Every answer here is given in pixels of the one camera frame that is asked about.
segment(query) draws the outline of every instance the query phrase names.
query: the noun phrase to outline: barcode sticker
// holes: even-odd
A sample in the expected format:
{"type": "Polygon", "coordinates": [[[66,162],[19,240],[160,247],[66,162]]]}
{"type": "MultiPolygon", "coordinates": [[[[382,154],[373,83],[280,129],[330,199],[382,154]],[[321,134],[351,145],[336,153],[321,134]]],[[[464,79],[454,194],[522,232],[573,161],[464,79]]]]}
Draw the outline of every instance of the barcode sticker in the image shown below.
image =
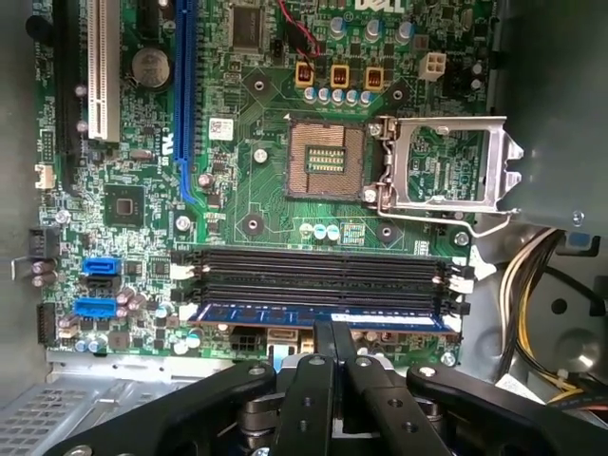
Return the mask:
{"type": "Polygon", "coordinates": [[[209,139],[231,141],[235,137],[235,121],[232,119],[209,119],[209,139]]]}

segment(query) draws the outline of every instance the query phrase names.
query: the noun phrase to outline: blue sata port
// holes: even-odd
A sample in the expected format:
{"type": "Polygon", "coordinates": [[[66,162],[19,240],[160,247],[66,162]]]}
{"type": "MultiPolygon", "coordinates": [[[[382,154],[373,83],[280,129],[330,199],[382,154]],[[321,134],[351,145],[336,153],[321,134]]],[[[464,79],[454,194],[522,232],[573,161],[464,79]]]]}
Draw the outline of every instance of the blue sata port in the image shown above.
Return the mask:
{"type": "Polygon", "coordinates": [[[74,314],[91,318],[111,318],[116,316],[116,299],[103,297],[79,297],[74,301],[74,314]]]}
{"type": "Polygon", "coordinates": [[[117,258],[85,258],[83,273],[98,276],[117,276],[121,273],[121,261],[117,258]]]}

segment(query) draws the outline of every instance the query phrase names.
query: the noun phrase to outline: blue ram module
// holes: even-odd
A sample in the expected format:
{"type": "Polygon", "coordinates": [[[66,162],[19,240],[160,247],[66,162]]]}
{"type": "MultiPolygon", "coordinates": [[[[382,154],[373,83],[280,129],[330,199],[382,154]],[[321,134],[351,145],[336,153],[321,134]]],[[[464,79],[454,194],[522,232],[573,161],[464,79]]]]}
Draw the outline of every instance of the blue ram module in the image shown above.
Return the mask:
{"type": "Polygon", "coordinates": [[[209,304],[190,318],[191,323],[264,326],[307,329],[315,320],[345,321],[358,331],[399,333],[456,333],[441,318],[430,313],[366,310],[353,308],[254,306],[209,304]]]}
{"type": "Polygon", "coordinates": [[[96,276],[117,276],[121,273],[121,261],[118,258],[85,258],[83,273],[96,276]]]}
{"type": "Polygon", "coordinates": [[[116,316],[116,299],[102,297],[79,297],[74,301],[74,314],[89,318],[112,318],[116,316]]]}

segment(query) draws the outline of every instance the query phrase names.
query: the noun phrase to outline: pci slot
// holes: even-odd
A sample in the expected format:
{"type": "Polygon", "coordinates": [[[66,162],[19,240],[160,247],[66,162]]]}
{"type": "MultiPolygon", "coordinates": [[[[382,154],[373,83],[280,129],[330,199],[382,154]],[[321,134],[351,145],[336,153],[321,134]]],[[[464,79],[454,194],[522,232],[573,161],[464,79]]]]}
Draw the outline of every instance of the pci slot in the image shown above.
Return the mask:
{"type": "Polygon", "coordinates": [[[195,90],[197,62],[198,2],[177,0],[175,51],[174,160],[180,167],[181,195],[194,202],[190,195],[190,161],[195,138],[195,90]]]}
{"type": "Polygon", "coordinates": [[[121,139],[121,2],[87,0],[88,137],[121,139]]]}

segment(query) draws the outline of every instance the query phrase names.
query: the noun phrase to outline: dell logo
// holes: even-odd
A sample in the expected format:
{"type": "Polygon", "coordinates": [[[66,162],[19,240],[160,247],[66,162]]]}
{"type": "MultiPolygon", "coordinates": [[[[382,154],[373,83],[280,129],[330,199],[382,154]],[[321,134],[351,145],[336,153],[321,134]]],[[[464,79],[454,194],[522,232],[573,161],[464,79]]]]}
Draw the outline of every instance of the dell logo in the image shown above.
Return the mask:
{"type": "Polygon", "coordinates": [[[354,8],[356,10],[406,12],[406,9],[401,6],[401,0],[392,0],[392,2],[390,0],[354,0],[354,8]]]}

